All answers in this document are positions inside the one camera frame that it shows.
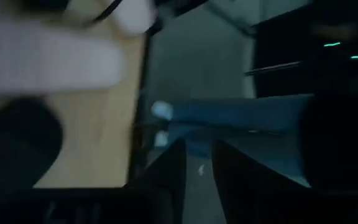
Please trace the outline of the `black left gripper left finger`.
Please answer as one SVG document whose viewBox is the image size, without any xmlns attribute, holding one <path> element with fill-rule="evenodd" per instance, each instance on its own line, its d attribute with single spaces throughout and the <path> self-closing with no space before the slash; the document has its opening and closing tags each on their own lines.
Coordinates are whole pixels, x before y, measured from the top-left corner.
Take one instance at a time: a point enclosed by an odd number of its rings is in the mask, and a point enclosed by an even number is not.
<svg viewBox="0 0 358 224">
<path fill-rule="evenodd" d="M 145 195 L 154 223 L 182 224 L 185 185 L 186 143 L 184 139 L 176 139 L 125 188 Z"/>
</svg>

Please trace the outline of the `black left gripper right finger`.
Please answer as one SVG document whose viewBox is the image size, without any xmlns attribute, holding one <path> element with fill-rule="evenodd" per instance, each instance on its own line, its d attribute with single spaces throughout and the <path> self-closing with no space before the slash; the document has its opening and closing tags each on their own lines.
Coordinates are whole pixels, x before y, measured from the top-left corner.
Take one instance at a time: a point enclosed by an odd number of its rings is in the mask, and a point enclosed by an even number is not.
<svg viewBox="0 0 358 224">
<path fill-rule="evenodd" d="M 227 223 L 252 223 L 260 195 L 303 188 L 224 141 L 213 143 L 211 161 Z"/>
</svg>

